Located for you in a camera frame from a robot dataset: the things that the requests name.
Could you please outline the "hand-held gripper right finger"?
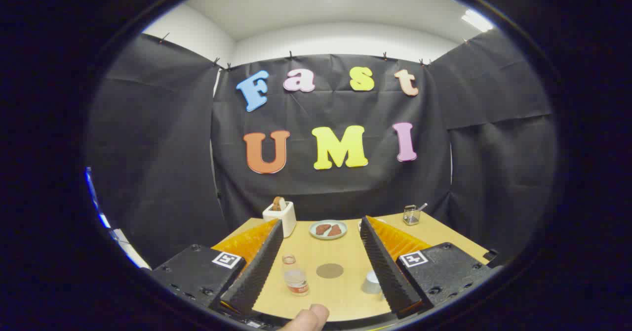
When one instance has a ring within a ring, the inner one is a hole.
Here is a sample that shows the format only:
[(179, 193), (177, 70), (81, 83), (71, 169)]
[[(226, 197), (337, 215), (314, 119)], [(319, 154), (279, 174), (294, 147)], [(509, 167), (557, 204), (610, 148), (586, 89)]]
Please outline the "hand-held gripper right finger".
[(364, 216), (360, 236), (393, 314), (398, 318), (442, 307), (495, 277), (488, 251), (430, 216), (405, 225)]

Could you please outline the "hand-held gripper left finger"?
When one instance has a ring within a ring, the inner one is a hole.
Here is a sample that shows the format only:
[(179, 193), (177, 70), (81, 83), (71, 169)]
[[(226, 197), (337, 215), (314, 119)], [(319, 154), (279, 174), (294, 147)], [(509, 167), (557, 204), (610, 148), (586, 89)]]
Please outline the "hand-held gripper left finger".
[(169, 292), (205, 311), (251, 314), (283, 241), (273, 219), (214, 247), (192, 244), (149, 276)]

